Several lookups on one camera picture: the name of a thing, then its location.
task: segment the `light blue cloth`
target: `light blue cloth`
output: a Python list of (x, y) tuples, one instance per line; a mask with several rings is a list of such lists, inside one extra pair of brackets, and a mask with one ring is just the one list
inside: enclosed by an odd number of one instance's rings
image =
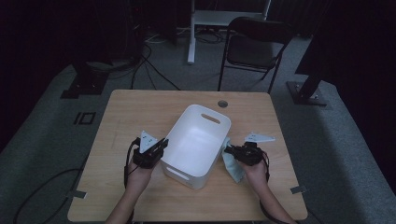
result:
[(230, 176), (236, 183), (239, 183), (241, 179), (244, 177), (245, 171), (238, 164), (238, 162), (233, 158), (233, 155), (230, 153), (224, 152), (224, 149), (227, 146), (230, 146), (230, 137), (226, 137), (224, 139), (223, 145), (221, 146), (221, 156), (224, 160), (225, 168), (227, 169)]

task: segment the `white plastic basket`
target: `white plastic basket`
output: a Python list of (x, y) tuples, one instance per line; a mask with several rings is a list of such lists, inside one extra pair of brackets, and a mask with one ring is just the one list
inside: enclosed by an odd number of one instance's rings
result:
[(190, 105), (167, 135), (161, 165), (166, 175), (192, 188), (202, 188), (231, 128), (226, 116), (201, 105)]

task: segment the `basket handle hole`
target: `basket handle hole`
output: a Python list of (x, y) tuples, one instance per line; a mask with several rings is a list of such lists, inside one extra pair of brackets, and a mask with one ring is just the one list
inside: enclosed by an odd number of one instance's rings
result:
[(183, 179), (185, 179), (185, 180), (190, 180), (188, 176), (183, 175), (183, 174), (177, 172), (176, 170), (171, 169), (170, 167), (166, 167), (166, 169), (167, 169), (168, 171), (170, 171), (171, 173), (173, 173), (173, 174), (175, 174), (175, 175), (178, 175), (178, 176), (180, 176), (181, 178), (183, 178)]
[(210, 120), (210, 121), (212, 121), (212, 122), (215, 122), (215, 123), (217, 123), (217, 124), (220, 124), (220, 121), (219, 121), (218, 119), (215, 119), (215, 118), (213, 118), (213, 117), (210, 117), (210, 116), (208, 116), (208, 115), (206, 115), (206, 114), (201, 114), (201, 116), (202, 116), (204, 119), (208, 119), (208, 120)]

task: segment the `folding chair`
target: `folding chair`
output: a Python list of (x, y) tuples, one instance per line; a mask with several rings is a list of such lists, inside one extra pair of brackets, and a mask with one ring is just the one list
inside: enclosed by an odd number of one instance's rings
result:
[(270, 93), (283, 50), (293, 37), (294, 32), (284, 22), (263, 21), (249, 17), (232, 20), (227, 28), (218, 91), (221, 88), (225, 67), (263, 72), (262, 80), (275, 68), (268, 89)]

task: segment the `chair back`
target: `chair back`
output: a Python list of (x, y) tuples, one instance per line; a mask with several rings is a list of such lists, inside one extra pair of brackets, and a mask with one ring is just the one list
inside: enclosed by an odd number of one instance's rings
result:
[(263, 21), (250, 17), (233, 19), (228, 26), (228, 34), (236, 31), (261, 42), (274, 42), (288, 45), (294, 37), (291, 26), (281, 21)]

